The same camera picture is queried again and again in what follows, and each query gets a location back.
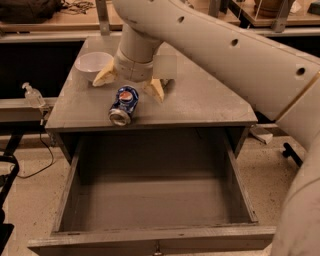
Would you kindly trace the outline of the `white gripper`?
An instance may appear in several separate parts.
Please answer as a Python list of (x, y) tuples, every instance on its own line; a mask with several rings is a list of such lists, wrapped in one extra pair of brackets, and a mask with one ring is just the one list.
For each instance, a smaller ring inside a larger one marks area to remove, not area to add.
[(119, 78), (132, 82), (143, 82), (143, 91), (156, 102), (164, 101), (164, 90), (159, 79), (152, 78), (153, 62), (139, 63), (126, 57), (120, 49), (111, 60), (97, 74), (93, 81), (94, 87), (112, 83)]

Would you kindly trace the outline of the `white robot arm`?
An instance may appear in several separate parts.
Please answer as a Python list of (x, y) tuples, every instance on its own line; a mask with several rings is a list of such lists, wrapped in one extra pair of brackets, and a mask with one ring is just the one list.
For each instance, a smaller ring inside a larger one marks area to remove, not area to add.
[(168, 43), (293, 137), (307, 155), (283, 204), (271, 256), (320, 256), (320, 63), (190, 8), (184, 0), (113, 0), (124, 22), (113, 63), (95, 85), (117, 78), (159, 90), (154, 56)]

